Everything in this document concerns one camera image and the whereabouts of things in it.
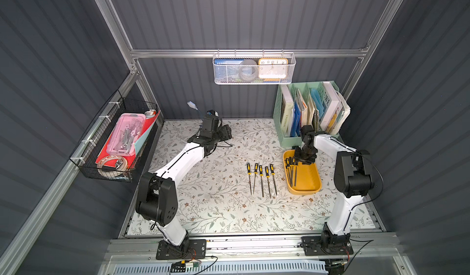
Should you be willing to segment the thin round needle file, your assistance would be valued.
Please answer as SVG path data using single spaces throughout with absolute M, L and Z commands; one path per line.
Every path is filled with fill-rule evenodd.
M 270 168 L 270 175 L 271 175 L 271 177 L 272 177 L 272 181 L 273 181 L 273 184 L 274 184 L 275 195 L 278 195 L 278 194 L 277 194 L 277 185 L 276 185 L 276 181 L 275 181 L 274 165 L 273 165 L 273 164 L 270 164 L 270 165 L 269 165 L 269 168 Z

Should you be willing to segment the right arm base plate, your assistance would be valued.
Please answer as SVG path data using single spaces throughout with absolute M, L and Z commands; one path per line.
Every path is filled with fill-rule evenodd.
M 321 255 L 353 255 L 350 239 L 348 236 L 327 237 L 302 237 L 300 247 L 306 256 Z

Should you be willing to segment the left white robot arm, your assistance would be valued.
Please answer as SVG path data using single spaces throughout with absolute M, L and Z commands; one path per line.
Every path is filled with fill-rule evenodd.
M 198 162 L 213 154 L 220 142 L 231 138 L 230 126 L 223 124 L 218 112 L 209 110 L 182 151 L 156 172 L 141 176 L 135 211 L 145 220 L 153 221 L 166 243 L 180 247 L 188 241 L 188 232 L 176 218 L 178 185 Z

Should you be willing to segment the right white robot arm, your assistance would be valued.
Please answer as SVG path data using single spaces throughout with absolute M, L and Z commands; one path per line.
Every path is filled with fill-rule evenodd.
M 373 166 L 367 159 L 369 153 L 347 146 L 329 134 L 316 132 L 311 125 L 303 126 L 300 132 L 303 145 L 295 148 L 296 161 L 311 165 L 318 151 L 335 161 L 333 180 L 339 195 L 323 227 L 320 246 L 328 252 L 347 247 L 350 242 L 350 221 L 356 208 L 364 203 L 364 197 L 374 187 Z

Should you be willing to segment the yellow plastic storage tray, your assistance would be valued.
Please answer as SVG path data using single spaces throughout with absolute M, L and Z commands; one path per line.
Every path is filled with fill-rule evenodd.
M 292 188 L 287 180 L 285 159 L 294 156 L 294 150 L 287 150 L 283 153 L 284 171 L 288 191 L 293 195 L 311 195 L 319 192 L 322 188 L 321 178 L 317 165 L 304 165 L 298 163 L 297 186 Z

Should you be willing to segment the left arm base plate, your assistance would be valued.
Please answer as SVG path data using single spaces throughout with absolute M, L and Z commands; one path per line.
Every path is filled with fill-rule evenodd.
M 160 241 L 156 260 L 191 260 L 204 259 L 207 241 L 205 239 L 185 239 L 180 246 L 174 246 L 166 241 Z

